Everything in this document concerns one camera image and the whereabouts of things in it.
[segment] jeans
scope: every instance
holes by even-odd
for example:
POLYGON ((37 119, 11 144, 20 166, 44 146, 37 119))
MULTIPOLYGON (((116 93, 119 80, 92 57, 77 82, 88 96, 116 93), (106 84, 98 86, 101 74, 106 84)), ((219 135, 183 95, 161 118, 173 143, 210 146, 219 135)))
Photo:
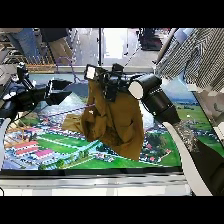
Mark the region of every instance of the jeans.
POLYGON ((32 28, 23 28, 19 33, 8 33, 7 37, 12 45, 28 60, 34 61, 33 57, 38 60, 37 57, 40 57, 40 54, 32 28))

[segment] striped fabric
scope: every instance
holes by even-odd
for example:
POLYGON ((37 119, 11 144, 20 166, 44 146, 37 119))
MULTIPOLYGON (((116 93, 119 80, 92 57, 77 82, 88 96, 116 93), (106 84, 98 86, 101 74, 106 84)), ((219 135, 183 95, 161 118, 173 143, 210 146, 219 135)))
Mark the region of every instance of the striped fabric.
POLYGON ((194 28, 181 45, 173 37, 156 74, 172 80, 184 69, 187 84, 216 92, 224 87, 223 28, 194 28))

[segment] person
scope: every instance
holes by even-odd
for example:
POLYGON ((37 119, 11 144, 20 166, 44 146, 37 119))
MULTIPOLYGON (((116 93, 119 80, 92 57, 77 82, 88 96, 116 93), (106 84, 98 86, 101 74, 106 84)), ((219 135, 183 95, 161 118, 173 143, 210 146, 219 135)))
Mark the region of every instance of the person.
POLYGON ((12 43, 12 45, 24 55, 28 61, 35 62, 39 60, 40 53, 37 48, 36 38, 34 35, 33 28, 1 28, 6 33, 6 36, 12 43))
POLYGON ((42 41, 48 43, 56 63, 69 65, 72 62, 72 51, 66 42, 66 28, 40 28, 42 41))

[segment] aerial landscape print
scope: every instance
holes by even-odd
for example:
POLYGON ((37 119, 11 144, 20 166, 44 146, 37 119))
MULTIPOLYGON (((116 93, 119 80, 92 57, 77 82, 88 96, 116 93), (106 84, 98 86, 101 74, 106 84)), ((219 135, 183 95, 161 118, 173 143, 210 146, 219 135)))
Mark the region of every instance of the aerial landscape print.
MULTIPOLYGON (((30 75, 37 84, 47 83, 54 75, 30 75)), ((72 81, 72 75, 60 78, 72 81)), ((198 139, 224 156, 223 146, 212 129, 207 117, 194 95, 173 80, 162 86, 164 92, 177 108, 182 120, 198 139)), ((4 139, 5 160, 3 169, 12 170, 58 170, 58 169, 107 169, 181 166, 181 160, 171 135, 141 105, 144 123, 144 143, 139 161, 116 154, 100 141, 88 142, 85 137, 61 129, 66 111, 81 114, 88 97, 88 85, 76 84, 73 93, 58 106, 45 102, 22 118, 19 127, 10 128, 4 139)))

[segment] mustard fabric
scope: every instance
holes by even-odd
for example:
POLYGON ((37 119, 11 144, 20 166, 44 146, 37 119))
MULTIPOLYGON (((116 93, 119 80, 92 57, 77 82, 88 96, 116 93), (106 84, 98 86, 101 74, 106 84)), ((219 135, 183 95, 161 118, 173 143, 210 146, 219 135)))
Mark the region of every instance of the mustard fabric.
POLYGON ((99 83, 89 81, 89 96, 82 115, 68 114, 63 130, 83 133, 87 141, 100 140, 119 155, 139 160, 144 140, 139 102, 131 95, 118 93, 115 102, 105 100, 99 83))

